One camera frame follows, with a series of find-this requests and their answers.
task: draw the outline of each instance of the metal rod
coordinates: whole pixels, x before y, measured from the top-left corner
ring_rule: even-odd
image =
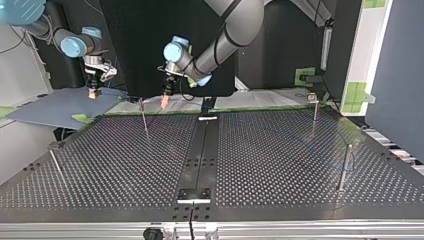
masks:
[[[52,156],[52,159],[54,161],[54,164],[56,165],[57,170],[59,171],[60,174],[62,174],[62,169],[60,168],[59,162],[57,161],[56,154],[54,153],[52,149],[50,149],[49,152],[50,152],[50,155]]]
[[[346,155],[345,155],[345,159],[343,163],[343,172],[342,172],[342,176],[340,177],[340,182],[338,187],[339,191],[344,191],[344,184],[346,181],[347,171],[349,170],[348,168],[349,168],[349,163],[351,159],[352,148],[353,148],[352,144],[347,145]]]
[[[319,109],[319,101],[315,103],[315,111],[314,111],[314,121],[318,119],[318,109]]]

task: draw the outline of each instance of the perforated metal table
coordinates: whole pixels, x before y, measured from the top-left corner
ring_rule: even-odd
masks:
[[[11,228],[34,234],[33,226],[46,232],[114,226],[124,236],[124,226],[152,223],[184,229],[191,223],[204,231],[209,223],[253,229],[293,221],[390,221],[424,236],[423,177],[329,110],[317,122],[309,110],[219,113],[215,121],[149,116],[147,122],[148,134],[140,116],[98,118],[57,152],[61,170],[46,155],[2,185],[0,239]],[[348,144],[352,164],[340,192]],[[204,188],[210,204],[177,203],[179,190]]]

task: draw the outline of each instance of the metal plate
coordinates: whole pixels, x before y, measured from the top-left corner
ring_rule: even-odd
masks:
[[[424,178],[329,112],[316,123],[310,110],[221,114],[218,141],[215,188],[201,186],[216,194],[211,221],[424,218]]]
[[[195,122],[188,115],[147,117],[147,135],[141,116],[101,118],[57,153],[63,174],[48,158],[8,184],[0,215],[10,218],[0,221],[28,213],[44,216],[26,216],[37,222],[108,214],[111,221],[171,220]]]

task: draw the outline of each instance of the white wall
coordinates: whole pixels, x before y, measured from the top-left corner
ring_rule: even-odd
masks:
[[[0,52],[15,46],[20,38],[0,25]],[[44,67],[25,44],[0,54],[0,107],[14,107],[49,92]],[[47,152],[54,141],[53,128],[0,120],[0,184]]]
[[[0,52],[19,43],[20,38],[6,25],[0,25]],[[0,106],[14,106],[37,95],[47,93],[44,68],[29,47],[0,54]]]

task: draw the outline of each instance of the orange tool tip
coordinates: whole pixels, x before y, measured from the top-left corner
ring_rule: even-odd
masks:
[[[161,107],[162,109],[165,109],[169,104],[169,96],[163,96],[162,97],[162,102],[161,102]]]

